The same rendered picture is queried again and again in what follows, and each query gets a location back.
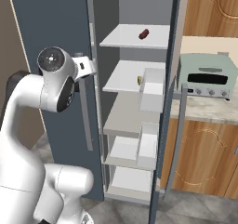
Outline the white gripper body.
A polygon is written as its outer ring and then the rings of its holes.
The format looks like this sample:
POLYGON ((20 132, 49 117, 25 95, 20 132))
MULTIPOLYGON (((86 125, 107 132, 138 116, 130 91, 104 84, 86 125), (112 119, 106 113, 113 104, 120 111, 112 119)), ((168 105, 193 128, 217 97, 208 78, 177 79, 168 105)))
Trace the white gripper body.
POLYGON ((92 59, 89 61, 89 76, 97 74, 96 60, 92 59))

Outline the white fridge shelf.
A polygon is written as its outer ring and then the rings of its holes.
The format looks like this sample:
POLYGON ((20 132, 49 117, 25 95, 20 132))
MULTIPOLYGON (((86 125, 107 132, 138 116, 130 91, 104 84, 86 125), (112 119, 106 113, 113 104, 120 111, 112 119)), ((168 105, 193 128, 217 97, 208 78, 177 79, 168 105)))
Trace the white fridge shelf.
POLYGON ((102 90, 104 92, 137 93, 139 91, 138 77, 142 76, 147 68, 164 69, 165 63, 120 60, 102 90))
POLYGON ((118 24, 100 43, 100 46, 125 48, 167 49, 169 25, 118 24), (145 29, 149 35, 140 40, 139 34, 145 29))

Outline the beige fridge shelf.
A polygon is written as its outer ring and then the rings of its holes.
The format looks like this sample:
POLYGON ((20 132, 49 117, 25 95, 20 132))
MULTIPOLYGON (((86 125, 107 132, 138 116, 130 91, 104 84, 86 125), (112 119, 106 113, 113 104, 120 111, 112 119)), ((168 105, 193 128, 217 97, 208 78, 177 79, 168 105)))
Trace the beige fridge shelf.
POLYGON ((106 135, 137 138, 142 123, 159 123, 158 112, 141 112, 136 93, 119 93, 103 127, 106 135))

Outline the dark red sausage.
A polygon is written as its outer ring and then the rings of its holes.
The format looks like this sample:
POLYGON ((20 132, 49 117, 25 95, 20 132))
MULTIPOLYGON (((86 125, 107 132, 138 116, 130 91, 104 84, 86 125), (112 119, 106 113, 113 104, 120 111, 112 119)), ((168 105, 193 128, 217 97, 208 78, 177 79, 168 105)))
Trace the dark red sausage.
POLYGON ((139 39, 142 40, 142 39, 145 39, 148 35, 149 35, 149 30, 148 29, 145 29, 142 33, 139 34, 139 39))

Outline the dark blue fridge door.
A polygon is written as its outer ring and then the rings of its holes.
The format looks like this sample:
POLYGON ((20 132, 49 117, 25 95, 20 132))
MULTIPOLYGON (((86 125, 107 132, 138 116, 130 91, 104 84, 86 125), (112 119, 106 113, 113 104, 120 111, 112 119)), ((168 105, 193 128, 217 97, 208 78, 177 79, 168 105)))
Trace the dark blue fridge door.
MULTIPOLYGON (((30 71, 38 72, 36 59, 48 46, 58 46, 70 55, 91 57, 87 0, 12 0, 30 71)), ((86 79, 86 98, 93 150, 86 145, 80 92, 64 112, 44 112, 43 119, 54 161, 91 170, 94 185, 86 198, 104 199, 95 85, 86 79)))
POLYGON ((179 65, 184 23, 188 0, 173 0, 168 49, 165 63, 165 100, 164 109, 160 115, 158 152, 156 169, 153 171, 152 193, 148 224, 156 224, 156 212, 160 193, 161 176, 163 170, 167 129, 174 94, 175 75, 179 65))

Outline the grey fridge body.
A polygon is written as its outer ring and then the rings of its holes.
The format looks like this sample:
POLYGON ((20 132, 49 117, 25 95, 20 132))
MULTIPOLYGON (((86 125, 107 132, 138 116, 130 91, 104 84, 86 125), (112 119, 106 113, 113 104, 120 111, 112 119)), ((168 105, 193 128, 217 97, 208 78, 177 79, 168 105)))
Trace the grey fridge body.
POLYGON ((135 161, 113 160, 110 157, 112 145, 116 137, 106 135, 103 127, 111 112, 112 106, 119 93, 135 92, 104 92, 102 88, 108 82, 113 70, 120 60, 164 62, 167 49, 125 48, 115 46, 100 46, 99 43, 118 24, 169 25, 173 0, 88 0, 89 22, 92 40, 93 58, 96 60, 98 74, 95 78, 96 101, 99 121, 99 140, 101 145, 101 161, 103 165, 103 188, 109 198, 129 201, 139 204, 148 204, 151 200, 151 191, 133 191, 116 188, 112 179, 117 166, 142 169, 135 161))

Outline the white fridge drawer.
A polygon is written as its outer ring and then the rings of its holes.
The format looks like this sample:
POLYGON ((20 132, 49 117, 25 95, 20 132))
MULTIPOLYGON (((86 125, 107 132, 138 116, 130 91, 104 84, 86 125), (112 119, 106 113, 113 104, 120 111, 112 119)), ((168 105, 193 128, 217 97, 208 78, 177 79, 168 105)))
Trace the white fridge drawer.
POLYGON ((150 192, 152 172, 117 166, 112 179, 112 185, 133 191, 150 192))
POLYGON ((137 138, 116 137, 112 145, 110 157, 113 160, 135 161, 138 152, 137 138))

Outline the white door bin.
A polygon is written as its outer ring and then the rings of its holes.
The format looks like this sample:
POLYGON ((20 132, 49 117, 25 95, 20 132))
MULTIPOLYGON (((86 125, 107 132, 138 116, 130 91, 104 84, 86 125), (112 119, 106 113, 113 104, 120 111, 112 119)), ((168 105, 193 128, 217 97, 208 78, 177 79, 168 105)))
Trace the white door bin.
POLYGON ((154 170, 157 161, 158 124, 142 123, 139 133, 137 166, 142 169, 154 170))
POLYGON ((139 89, 139 109, 145 112, 162 112, 165 97, 165 70, 147 68, 139 89))

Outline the pale green toaster oven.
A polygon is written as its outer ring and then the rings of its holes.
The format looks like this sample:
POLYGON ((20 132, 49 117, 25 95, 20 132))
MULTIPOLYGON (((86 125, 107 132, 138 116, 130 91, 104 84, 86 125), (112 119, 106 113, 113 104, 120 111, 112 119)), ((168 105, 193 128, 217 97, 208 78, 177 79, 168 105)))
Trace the pale green toaster oven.
POLYGON ((209 53, 184 53, 179 57, 177 90, 186 84, 189 96, 230 100, 238 68, 230 57, 209 53))

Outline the wooden base cupboard door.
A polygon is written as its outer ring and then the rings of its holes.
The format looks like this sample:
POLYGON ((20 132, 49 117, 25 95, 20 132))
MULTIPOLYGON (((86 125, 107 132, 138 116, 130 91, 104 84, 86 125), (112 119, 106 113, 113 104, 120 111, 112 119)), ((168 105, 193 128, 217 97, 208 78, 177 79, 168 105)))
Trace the wooden base cupboard door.
POLYGON ((224 195, 225 198, 231 198, 238 200, 238 165, 236 166, 234 173, 231 177, 230 184, 224 195))
POLYGON ((186 120, 171 188, 224 196, 238 165, 238 125, 186 120))

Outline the wooden wall cupboard door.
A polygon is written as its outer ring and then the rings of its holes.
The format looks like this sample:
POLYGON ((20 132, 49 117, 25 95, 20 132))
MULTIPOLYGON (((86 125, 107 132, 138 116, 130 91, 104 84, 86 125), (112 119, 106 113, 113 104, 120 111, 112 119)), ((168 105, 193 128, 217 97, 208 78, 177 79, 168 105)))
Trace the wooden wall cupboard door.
POLYGON ((183 34, 238 38, 238 0, 188 0, 183 34))

